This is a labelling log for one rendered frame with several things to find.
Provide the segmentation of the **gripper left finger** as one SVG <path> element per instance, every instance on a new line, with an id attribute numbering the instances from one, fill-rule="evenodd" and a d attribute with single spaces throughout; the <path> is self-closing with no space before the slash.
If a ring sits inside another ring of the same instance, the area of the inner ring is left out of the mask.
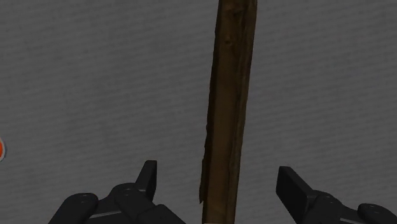
<path id="1" fill-rule="evenodd" d="M 163 204 L 153 203 L 157 161 L 145 161 L 133 183 L 112 188 L 103 199 L 93 193 L 66 198 L 48 224 L 186 224 Z"/>

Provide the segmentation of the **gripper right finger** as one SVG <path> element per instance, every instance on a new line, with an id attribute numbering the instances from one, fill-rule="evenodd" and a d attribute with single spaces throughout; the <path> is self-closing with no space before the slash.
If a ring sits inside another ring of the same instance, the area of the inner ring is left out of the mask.
<path id="1" fill-rule="evenodd" d="M 347 207 L 330 193 L 312 189 L 288 166 L 280 166 L 275 190 L 296 224 L 397 224 L 390 210 L 369 203 Z"/>

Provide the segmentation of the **brown wooden stick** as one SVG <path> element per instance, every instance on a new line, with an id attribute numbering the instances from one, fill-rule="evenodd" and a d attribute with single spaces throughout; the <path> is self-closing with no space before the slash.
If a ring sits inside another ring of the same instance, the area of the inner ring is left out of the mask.
<path id="1" fill-rule="evenodd" d="M 202 224 L 235 224 L 258 0 L 218 0 L 199 201 Z"/>

